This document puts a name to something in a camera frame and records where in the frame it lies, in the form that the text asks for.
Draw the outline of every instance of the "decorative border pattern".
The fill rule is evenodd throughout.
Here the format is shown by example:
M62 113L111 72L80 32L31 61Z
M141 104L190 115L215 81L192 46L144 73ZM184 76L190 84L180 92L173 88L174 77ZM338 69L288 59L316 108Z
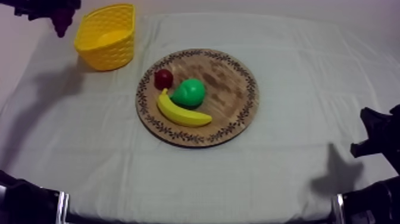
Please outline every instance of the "decorative border pattern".
M164 126L163 122L157 120L154 116L149 114L147 96L144 94L144 92L147 90L147 84L150 82L150 77L154 74L155 71L160 70L164 66L171 64L174 60L179 60L194 55L204 55L215 60L226 62L228 65L232 66L234 70L238 71L239 74L244 77L247 82L247 101L243 106L243 109L236 116L236 121L233 123L229 123L227 127L223 127L216 131L216 133L210 134L208 136L192 135L182 131L174 132L170 127ZM171 54L168 57L165 57L162 61L154 64L150 69L146 71L144 77L140 80L139 86L137 88L136 97L137 104L139 106L137 110L144 117L144 120L146 120L150 125L153 125L153 127L155 127L158 132L167 134L172 140L181 139L182 141L193 142L196 144L204 143L205 141L213 143L217 142L220 138L232 133L236 129L236 127L245 124L245 119L249 116L250 109L254 107L254 101L256 97L256 85L256 81L250 75L250 73L246 69L244 69L238 62L236 62L225 53L213 53L209 51L203 51L201 49L180 51L175 54Z

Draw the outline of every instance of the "white wall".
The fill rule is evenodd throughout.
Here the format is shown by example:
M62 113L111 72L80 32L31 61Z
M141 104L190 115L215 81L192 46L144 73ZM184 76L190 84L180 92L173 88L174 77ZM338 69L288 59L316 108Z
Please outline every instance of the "white wall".
M400 0L82 0L75 16L117 2L136 4L138 14L233 12L331 21L400 36ZM0 109L23 74L46 20L27 21L0 5Z

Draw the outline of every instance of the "red apple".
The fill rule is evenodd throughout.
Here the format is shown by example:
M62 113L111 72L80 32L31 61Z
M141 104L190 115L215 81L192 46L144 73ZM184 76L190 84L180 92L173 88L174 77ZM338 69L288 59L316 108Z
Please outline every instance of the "red apple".
M154 73L154 86L163 90L164 88L171 88L174 76L167 69L161 69Z

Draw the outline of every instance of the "toy fruit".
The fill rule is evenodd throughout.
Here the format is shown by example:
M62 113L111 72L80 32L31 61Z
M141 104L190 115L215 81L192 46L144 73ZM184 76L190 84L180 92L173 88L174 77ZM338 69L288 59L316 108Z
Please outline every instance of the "toy fruit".
M203 102L205 88L198 79L186 79L175 90L171 99L174 103L184 106L197 106Z
M171 88L173 80L174 76L167 69L161 69L154 73L154 86L159 90Z
M166 118L187 127L203 126L212 121L213 118L210 115L178 107L171 101L167 91L168 89L162 90L157 101L158 108Z

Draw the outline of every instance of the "table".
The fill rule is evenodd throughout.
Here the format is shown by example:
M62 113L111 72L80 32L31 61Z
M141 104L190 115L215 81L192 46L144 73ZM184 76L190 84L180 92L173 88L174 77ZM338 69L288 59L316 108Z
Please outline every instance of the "table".
M49 30L0 116L0 165L71 194L71 212L138 222L316 219L330 196L396 173L354 159L360 109L399 104L395 38L316 21L247 14L139 17L135 59L97 73ZM135 110L140 77L161 57L212 48L241 60L260 88L254 121L208 150L163 143Z

